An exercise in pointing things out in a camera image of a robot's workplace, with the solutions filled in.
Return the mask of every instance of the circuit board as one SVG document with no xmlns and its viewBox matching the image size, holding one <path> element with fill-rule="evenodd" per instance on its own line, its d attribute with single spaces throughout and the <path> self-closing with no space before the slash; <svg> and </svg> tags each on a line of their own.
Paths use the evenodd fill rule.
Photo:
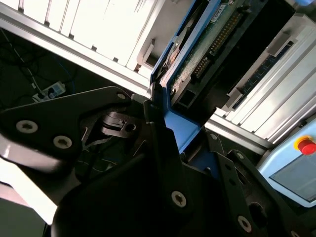
<svg viewBox="0 0 316 237">
<path fill-rule="evenodd" d="M 174 77 L 170 91 L 173 93 L 179 91 L 181 84 L 185 80 L 190 80 L 192 75 L 194 77 L 201 76 L 211 62 L 212 56 L 218 52 L 242 17 L 237 9 L 243 3 L 244 0 L 236 0 L 232 4 L 220 4 L 183 66 Z"/>
</svg>

